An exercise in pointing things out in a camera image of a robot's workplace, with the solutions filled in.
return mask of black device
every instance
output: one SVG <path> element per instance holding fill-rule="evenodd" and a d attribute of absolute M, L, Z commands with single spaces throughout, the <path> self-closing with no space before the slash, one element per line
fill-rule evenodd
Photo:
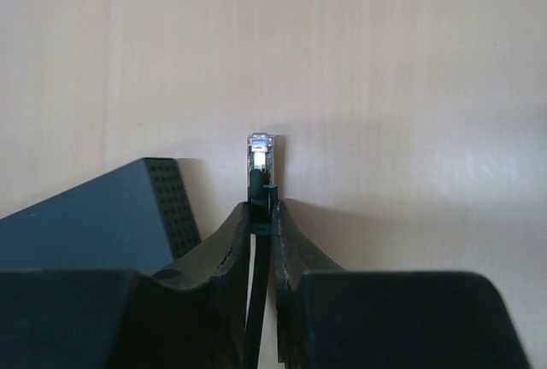
<path fill-rule="evenodd" d="M 248 201 L 203 242 L 171 159 L 0 220 L 0 367 L 256 367 L 271 253 L 287 368 L 529 367 L 486 278 L 346 272 L 254 165 Z"/>

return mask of black cable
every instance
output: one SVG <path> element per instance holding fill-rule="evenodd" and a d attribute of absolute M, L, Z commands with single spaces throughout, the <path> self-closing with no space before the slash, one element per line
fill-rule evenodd
<path fill-rule="evenodd" d="M 266 290 L 268 289 L 271 247 L 271 236 L 256 236 L 255 271 L 253 272 L 249 313 L 247 314 L 247 325 L 245 327 L 244 369 L 256 369 L 258 366 L 264 308 L 266 306 Z"/>

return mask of beige wall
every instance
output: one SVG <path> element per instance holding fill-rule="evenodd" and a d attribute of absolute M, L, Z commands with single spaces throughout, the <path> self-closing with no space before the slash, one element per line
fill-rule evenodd
<path fill-rule="evenodd" d="M 547 0 L 0 10 L 0 216 L 180 156 L 209 235 L 245 199 L 246 134 L 275 132 L 285 196 L 332 258 L 484 273 L 547 367 Z"/>

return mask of curved black plastic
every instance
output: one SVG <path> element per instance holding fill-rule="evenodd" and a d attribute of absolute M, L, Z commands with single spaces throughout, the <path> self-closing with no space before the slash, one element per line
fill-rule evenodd
<path fill-rule="evenodd" d="M 0 367 L 239 369 L 249 245 L 241 203 L 215 234 L 153 277 L 0 273 Z"/>
<path fill-rule="evenodd" d="M 288 368 L 529 365 L 502 298 L 469 272 L 346 272 L 274 212 L 279 354 Z"/>

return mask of perforated grille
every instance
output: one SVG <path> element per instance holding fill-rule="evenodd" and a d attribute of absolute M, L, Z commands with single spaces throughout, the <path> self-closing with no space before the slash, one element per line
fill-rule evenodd
<path fill-rule="evenodd" d="M 150 179 L 173 257 L 178 258 L 201 242 L 177 161 L 146 159 Z"/>

